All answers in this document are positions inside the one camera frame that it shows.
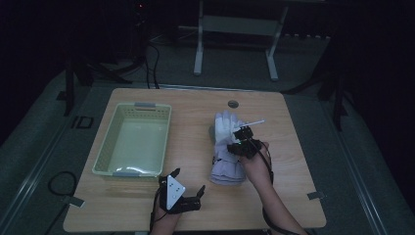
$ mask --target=gray floor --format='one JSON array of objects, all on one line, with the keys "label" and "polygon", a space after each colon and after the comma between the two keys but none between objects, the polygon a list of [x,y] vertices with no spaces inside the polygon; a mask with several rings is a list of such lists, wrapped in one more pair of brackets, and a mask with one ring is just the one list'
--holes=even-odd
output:
[{"label": "gray floor", "polygon": [[[283,37],[275,55],[280,76],[277,82],[269,79],[263,50],[257,47],[225,49],[217,47],[214,41],[209,41],[205,48],[202,75],[193,76],[196,49],[192,42],[192,34],[183,37],[178,44],[171,44],[162,37],[153,40],[160,50],[157,78],[161,88],[197,86],[278,92],[310,77],[328,41]],[[152,66],[156,62],[156,50],[149,48],[148,55]],[[145,88],[145,74],[144,69],[126,74],[126,79],[134,81],[128,86]],[[63,117],[65,104],[56,97],[64,84],[62,74],[56,77],[1,147],[2,234],[45,234],[63,207],[62,197],[49,192],[49,180],[63,170],[79,176],[110,94],[120,87],[98,75],[93,87],[76,86],[76,106],[71,116]],[[315,234],[413,234],[414,216],[399,194],[364,121],[345,102],[348,116],[342,118],[344,130],[337,131],[331,122],[333,104],[317,100],[318,88],[317,84],[297,95],[285,96],[315,186],[326,196],[321,199],[321,204],[327,225],[311,231]],[[72,125],[75,117],[94,118],[92,127],[76,128]],[[44,166],[42,171],[31,171],[42,168],[36,167],[36,163]],[[31,195],[24,197],[19,190],[28,175],[38,176],[39,180],[35,187],[23,188],[23,192]],[[70,181],[63,177],[54,186],[68,191],[69,184]],[[26,201],[14,201],[16,197]],[[11,218],[9,224],[5,225],[4,215]],[[49,234],[68,234],[62,227],[64,219],[65,212]]]}]

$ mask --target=small round object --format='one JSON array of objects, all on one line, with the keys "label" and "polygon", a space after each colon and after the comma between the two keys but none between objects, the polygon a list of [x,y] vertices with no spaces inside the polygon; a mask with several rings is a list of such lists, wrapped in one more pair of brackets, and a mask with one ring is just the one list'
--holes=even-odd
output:
[{"label": "small round object", "polygon": [[239,103],[238,103],[238,101],[230,100],[230,101],[228,101],[228,106],[232,109],[236,109],[236,108],[239,107]]}]

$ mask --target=wooden table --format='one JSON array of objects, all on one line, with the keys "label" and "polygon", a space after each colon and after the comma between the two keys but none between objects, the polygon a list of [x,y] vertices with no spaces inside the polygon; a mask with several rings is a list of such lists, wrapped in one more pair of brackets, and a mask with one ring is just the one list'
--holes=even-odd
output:
[{"label": "wooden table", "polygon": [[[228,101],[239,103],[237,109]],[[247,180],[239,186],[211,183],[213,143],[208,129],[214,115],[229,110],[243,121],[265,118],[252,126],[254,138],[270,143],[275,173],[274,187],[303,227],[323,227],[326,218],[318,199],[309,200],[315,187],[296,135],[284,97],[279,93],[207,90],[114,90],[90,155],[80,177],[75,197],[82,208],[70,207],[64,222],[68,232],[148,231],[157,182],[117,178],[92,173],[115,105],[119,102],[152,102],[172,106],[163,175],[180,167],[176,179],[186,186],[185,197],[206,191],[200,211],[183,213],[176,230],[234,230],[267,228],[259,197]]]}]

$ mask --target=dark wall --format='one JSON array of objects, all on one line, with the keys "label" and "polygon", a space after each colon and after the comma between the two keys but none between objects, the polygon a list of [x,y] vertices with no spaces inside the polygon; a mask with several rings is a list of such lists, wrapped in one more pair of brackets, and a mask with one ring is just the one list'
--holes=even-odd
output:
[{"label": "dark wall", "polygon": [[132,2],[0,1],[0,144],[73,50],[107,63],[134,54]]},{"label": "dark wall", "polygon": [[391,1],[370,9],[357,27],[351,79],[356,107],[415,212],[414,6]]}]

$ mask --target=forearm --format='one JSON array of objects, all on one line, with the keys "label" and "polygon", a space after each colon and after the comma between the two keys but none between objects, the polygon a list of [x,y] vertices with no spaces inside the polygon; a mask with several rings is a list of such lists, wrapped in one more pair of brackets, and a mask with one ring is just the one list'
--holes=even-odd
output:
[{"label": "forearm", "polygon": [[273,224],[285,230],[306,235],[299,223],[284,206],[272,185],[256,188],[262,205]]},{"label": "forearm", "polygon": [[156,214],[156,220],[153,224],[153,229],[150,235],[171,235],[174,232],[177,222],[181,214],[166,214],[162,216],[161,213]]}]

